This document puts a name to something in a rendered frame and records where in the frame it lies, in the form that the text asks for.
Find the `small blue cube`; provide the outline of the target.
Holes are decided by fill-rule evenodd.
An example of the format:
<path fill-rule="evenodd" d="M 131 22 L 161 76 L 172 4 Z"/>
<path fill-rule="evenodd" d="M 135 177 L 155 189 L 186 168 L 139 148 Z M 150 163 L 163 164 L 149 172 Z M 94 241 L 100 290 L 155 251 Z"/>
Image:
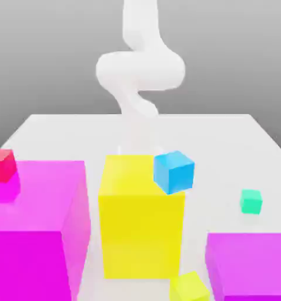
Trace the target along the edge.
<path fill-rule="evenodd" d="M 191 189 L 194 171 L 194 161 L 178 150 L 153 159 L 153 180 L 167 195 Z"/>

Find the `small green cube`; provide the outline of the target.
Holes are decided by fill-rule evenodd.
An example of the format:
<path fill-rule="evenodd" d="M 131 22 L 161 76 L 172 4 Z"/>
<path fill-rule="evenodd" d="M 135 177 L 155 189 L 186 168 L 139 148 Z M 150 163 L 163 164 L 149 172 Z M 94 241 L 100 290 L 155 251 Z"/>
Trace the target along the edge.
<path fill-rule="evenodd" d="M 262 208 L 262 195 L 259 190 L 242 189 L 240 197 L 240 208 L 244 214 L 258 215 Z"/>

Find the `small red cube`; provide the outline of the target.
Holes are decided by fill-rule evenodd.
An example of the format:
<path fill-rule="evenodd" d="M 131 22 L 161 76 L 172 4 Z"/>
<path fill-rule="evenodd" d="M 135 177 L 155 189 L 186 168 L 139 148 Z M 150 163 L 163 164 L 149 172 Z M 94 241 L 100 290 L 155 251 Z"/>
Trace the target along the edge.
<path fill-rule="evenodd" d="M 0 183 L 7 183 L 17 171 L 12 149 L 0 149 Z"/>

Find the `small yellow cube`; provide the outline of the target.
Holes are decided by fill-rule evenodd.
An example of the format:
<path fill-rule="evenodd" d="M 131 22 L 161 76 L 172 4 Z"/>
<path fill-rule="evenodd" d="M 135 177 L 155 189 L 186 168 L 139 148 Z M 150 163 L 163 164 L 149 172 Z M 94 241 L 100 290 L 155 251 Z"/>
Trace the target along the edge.
<path fill-rule="evenodd" d="M 210 292 L 195 271 L 173 277 L 169 301 L 210 301 Z"/>

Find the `large yellow box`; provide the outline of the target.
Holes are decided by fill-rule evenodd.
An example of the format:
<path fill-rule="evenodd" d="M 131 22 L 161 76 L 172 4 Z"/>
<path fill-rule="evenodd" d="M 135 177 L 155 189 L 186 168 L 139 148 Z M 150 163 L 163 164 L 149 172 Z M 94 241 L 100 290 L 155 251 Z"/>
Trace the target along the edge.
<path fill-rule="evenodd" d="M 185 193 L 154 182 L 153 156 L 106 156 L 98 205 L 105 278 L 179 274 Z"/>

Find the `large magenta box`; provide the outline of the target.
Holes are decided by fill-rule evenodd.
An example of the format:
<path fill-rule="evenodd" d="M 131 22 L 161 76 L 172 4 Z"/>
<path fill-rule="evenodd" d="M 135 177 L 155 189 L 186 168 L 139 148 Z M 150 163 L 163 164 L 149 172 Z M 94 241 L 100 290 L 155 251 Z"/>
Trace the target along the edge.
<path fill-rule="evenodd" d="M 16 167 L 0 183 L 0 301 L 77 301 L 91 235 L 85 164 Z"/>

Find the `large purple box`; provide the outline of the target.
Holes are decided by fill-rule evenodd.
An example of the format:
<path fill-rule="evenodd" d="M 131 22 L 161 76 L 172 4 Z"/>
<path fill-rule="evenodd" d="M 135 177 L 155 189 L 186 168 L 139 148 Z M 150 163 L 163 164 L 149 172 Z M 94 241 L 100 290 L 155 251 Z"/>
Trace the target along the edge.
<path fill-rule="evenodd" d="M 208 233 L 215 301 L 281 301 L 281 233 Z"/>

